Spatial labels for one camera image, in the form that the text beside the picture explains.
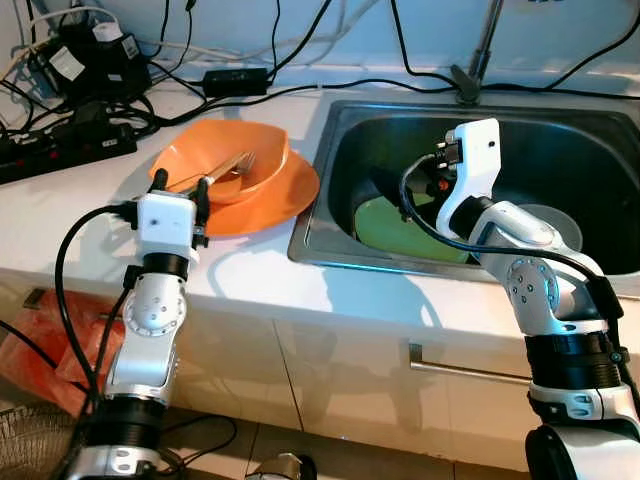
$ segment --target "sink basin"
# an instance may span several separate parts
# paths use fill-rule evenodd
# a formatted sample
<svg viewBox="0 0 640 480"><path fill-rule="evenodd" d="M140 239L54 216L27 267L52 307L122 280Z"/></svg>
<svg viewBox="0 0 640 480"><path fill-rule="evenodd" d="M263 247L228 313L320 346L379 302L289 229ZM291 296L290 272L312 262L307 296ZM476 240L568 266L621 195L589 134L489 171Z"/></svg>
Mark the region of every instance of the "sink basin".
<svg viewBox="0 0 640 480"><path fill-rule="evenodd" d="M561 210L578 224L582 251L606 274L640 271L640 133L626 115L354 101L331 106L314 163L320 193L298 217L290 258L492 281L473 262L453 264L368 247L357 240L354 227L358 206L380 195L368 176L371 167L401 172L432 152L447 130L487 117L500 122L502 170L494 200Z"/></svg>

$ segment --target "orange bag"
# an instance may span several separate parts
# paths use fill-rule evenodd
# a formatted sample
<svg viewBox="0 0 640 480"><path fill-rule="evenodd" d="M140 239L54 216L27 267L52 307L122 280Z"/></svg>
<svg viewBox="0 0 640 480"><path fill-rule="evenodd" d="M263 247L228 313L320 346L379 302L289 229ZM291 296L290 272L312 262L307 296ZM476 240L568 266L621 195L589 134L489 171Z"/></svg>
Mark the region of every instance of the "orange bag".
<svg viewBox="0 0 640 480"><path fill-rule="evenodd" d="M76 292L67 292L65 298L80 345L90 365L95 367L105 326L100 314L111 311L113 305L98 297ZM0 375L77 416L85 394L71 382L85 386L87 382L62 326L55 292L49 290L43 295L39 310L23 309L13 326L38 344L57 363L58 368L53 370L20 339L8 335L0 346ZM123 339L124 327L121 322L116 322L98 376L100 388Z"/></svg>

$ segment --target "white countertop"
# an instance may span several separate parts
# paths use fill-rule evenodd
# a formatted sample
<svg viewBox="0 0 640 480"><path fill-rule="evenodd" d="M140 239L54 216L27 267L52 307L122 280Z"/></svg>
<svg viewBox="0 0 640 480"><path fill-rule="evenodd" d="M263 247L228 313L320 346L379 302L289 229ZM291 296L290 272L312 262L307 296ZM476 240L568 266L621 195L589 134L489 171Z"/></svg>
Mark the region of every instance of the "white countertop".
<svg viewBox="0 0 640 480"><path fill-rule="evenodd" d="M420 95L391 89L302 92L252 106L211 113L277 125L288 131L292 148L313 161L330 103L334 99L416 103L453 103L447 95ZM562 106L623 111L640 124L637 106L576 97L486 95L485 104ZM174 91L151 95L161 115L174 115L194 104ZM90 209L130 199L150 183L147 171L155 156L186 128L162 129L139 142L138 152L0 186L0 277L52 285L58 246L72 223ZM188 293L198 308L261 317L309 318L331 314L351 321L394 322L401 327L440 327L519 338L511 306L502 288L426 276L377 273L294 263L287 246L294 220L266 231L214 238L200 250L200 264L190 274ZM115 295L134 242L129 226L106 216L93 220L67 255L66 288ZM640 303L623 301L621 330L633 352L640 352Z"/></svg>

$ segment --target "white wall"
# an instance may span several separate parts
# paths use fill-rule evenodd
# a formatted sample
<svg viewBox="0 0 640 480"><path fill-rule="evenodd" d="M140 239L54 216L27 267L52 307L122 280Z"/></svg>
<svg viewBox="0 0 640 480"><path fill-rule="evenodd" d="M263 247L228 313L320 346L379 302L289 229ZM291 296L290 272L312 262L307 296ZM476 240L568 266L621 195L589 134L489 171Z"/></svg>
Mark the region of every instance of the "white wall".
<svg viewBox="0 0 640 480"><path fill-rule="evenodd" d="M364 0L348 0L351 12ZM66 0L47 0L51 8ZM164 0L102 0L124 27L138 37L157 39ZM307 30L322 0L281 0L278 38ZM334 0L318 33L332 32L340 0ZM415 67L466 65L475 48L489 0L398 0L401 20ZM506 0L496 31L489 76L508 79L510 72L550 75L573 65L617 39L630 26L638 0L562 0L544 3ZM167 39L186 38L185 0L171 0ZM193 10L193 44L241 51L269 44L275 0L199 0ZM306 49L311 58L321 46ZM282 58L288 49L280 52ZM323 63L340 65L400 65L388 0L380 0ZM589 70L622 76L635 75L640 83L640 34L633 41L594 62Z"/></svg>

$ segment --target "metal fork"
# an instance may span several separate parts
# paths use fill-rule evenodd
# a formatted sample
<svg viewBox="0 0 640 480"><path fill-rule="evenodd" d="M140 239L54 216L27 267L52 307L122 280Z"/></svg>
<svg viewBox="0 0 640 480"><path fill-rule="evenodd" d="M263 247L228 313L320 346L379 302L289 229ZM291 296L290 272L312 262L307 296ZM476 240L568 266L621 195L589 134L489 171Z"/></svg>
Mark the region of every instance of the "metal fork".
<svg viewBox="0 0 640 480"><path fill-rule="evenodd" d="M255 152L241 152L233 157L229 158L229 160L223 162L221 165L218 165L214 169L210 170L206 174L203 175L209 186L213 185L213 183L218 180L220 177L225 175L226 173L232 173L234 175L244 175L247 173L251 167L253 166L253 162L256 160ZM189 195L193 193L198 186L198 182L192 185L189 188L182 190L180 193L184 195Z"/></svg>

